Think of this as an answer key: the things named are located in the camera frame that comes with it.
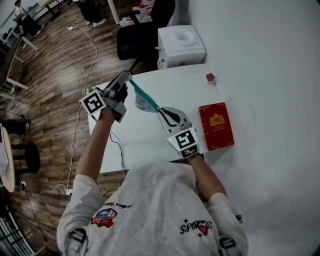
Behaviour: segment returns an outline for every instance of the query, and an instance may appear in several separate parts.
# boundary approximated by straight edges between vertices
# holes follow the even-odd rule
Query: gray sweatshirt
[[[82,242],[71,235],[82,229]],[[248,240],[222,193],[207,208],[191,166],[149,164],[128,172],[105,202],[93,179],[77,175],[57,228],[63,255],[247,255]]]

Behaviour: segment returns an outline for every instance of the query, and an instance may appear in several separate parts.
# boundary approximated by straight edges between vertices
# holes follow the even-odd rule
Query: chair seat
[[[158,29],[153,22],[122,27],[116,35],[120,60],[145,56],[158,46]]]

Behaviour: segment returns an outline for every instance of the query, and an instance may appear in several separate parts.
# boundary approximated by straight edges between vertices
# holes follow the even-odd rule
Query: green handle
[[[129,82],[133,85],[134,89],[143,97],[151,106],[158,112],[160,107],[155,103],[155,101],[149,97],[132,79]]]

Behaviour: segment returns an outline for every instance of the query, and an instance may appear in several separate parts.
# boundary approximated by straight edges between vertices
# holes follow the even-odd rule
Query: red heart emblem
[[[208,228],[206,226],[198,226],[198,229],[204,234],[205,236],[208,234]]]

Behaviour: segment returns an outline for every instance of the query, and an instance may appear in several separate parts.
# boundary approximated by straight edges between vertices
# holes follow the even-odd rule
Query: floor plank
[[[114,0],[118,13],[132,8],[134,0]],[[95,57],[95,50],[90,46],[88,38],[82,38],[80,29],[69,31],[67,27],[83,18],[77,5],[61,5],[62,14],[50,22],[51,15],[45,14],[38,23],[45,24],[36,37],[28,37],[39,48],[38,52],[26,48],[18,56],[25,60],[24,64],[14,62],[12,76],[18,82],[29,86],[25,91],[16,89],[16,101],[6,101],[6,110],[23,114],[30,123],[26,141],[34,142],[40,154],[40,170],[37,174],[24,174],[22,178],[34,194],[49,191],[58,184],[67,185],[71,165],[71,143],[77,123],[79,110],[78,100],[82,98],[87,73]],[[92,72],[88,76],[87,86],[95,86],[110,81],[122,70],[129,69],[134,59],[119,60],[117,57],[116,35],[119,26],[114,23],[107,3],[100,8],[101,16],[107,22],[99,26],[89,35],[98,50],[98,56]],[[79,26],[85,30],[89,27],[82,22]],[[143,73],[156,69],[156,61],[143,60],[135,69],[135,73]],[[0,112],[1,120],[15,119],[16,116]],[[83,110],[79,113],[79,125],[75,136],[75,154],[70,175],[70,186],[74,180],[76,165],[89,139],[88,119]],[[16,135],[10,135],[11,142],[21,142]],[[25,166],[23,161],[15,161],[15,167]],[[124,175],[121,171],[101,174],[98,185],[101,193],[116,189]],[[113,192],[105,195],[107,199]],[[31,195],[28,188],[16,190],[9,194],[11,210],[17,223],[26,234],[26,238],[36,251],[46,246],[51,255],[58,255],[56,229],[59,219],[68,204],[70,197],[65,195],[59,186],[51,193]],[[33,216],[43,230],[47,242]]]

